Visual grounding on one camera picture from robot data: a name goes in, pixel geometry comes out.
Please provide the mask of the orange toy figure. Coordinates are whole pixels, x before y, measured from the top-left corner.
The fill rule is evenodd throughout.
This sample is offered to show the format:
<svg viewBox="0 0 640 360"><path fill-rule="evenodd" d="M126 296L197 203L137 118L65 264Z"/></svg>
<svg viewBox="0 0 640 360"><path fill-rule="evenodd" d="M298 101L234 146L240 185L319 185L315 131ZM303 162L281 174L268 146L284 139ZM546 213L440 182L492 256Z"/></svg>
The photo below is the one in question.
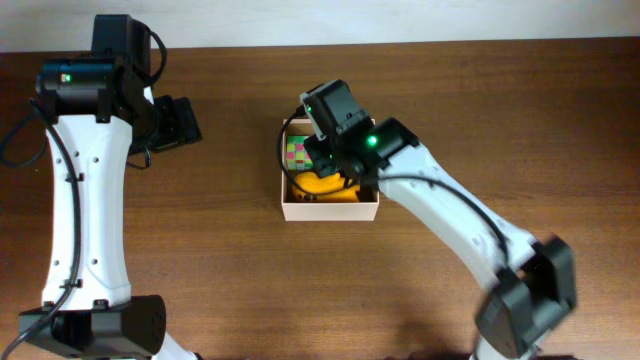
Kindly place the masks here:
<svg viewBox="0 0 640 360"><path fill-rule="evenodd" d="M316 173L299 173L294 180L304 191L292 187L293 199L298 202L357 203L360 186L340 173L320 178Z"/></svg>

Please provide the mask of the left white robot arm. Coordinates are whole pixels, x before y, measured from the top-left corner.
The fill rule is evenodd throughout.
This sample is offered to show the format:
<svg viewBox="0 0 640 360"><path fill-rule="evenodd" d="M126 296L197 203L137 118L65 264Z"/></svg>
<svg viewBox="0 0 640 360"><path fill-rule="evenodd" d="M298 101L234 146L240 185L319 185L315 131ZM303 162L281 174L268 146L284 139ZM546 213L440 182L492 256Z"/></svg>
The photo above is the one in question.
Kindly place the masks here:
<svg viewBox="0 0 640 360"><path fill-rule="evenodd" d="M53 162L53 238L38 308L19 341L66 359L190 359L167 330L164 300L131 290L123 245L128 159L198 140L188 100L154 97L147 59L46 62L32 105Z"/></svg>

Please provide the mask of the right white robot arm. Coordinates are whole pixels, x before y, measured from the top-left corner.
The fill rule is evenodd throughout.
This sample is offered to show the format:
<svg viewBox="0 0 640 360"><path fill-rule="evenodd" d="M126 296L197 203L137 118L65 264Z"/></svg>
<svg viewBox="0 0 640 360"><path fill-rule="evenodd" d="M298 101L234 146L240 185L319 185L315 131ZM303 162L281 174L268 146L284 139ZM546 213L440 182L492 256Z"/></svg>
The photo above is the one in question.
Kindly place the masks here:
<svg viewBox="0 0 640 360"><path fill-rule="evenodd" d="M485 298L474 359L538 359L540 344L576 308L575 258L558 236L541 242L451 177L398 120L346 130L314 124L312 158L376 187L417 217L468 268Z"/></svg>

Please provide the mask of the colourful puzzle cube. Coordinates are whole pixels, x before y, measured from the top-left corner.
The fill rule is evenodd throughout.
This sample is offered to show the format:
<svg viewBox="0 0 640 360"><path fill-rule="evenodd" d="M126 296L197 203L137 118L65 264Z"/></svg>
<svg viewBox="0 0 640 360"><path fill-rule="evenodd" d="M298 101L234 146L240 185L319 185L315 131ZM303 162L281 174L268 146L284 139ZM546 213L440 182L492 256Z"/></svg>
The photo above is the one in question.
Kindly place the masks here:
<svg viewBox="0 0 640 360"><path fill-rule="evenodd" d="M307 136L288 136L286 142L286 166L289 171L308 171L313 168L312 160L305 150Z"/></svg>

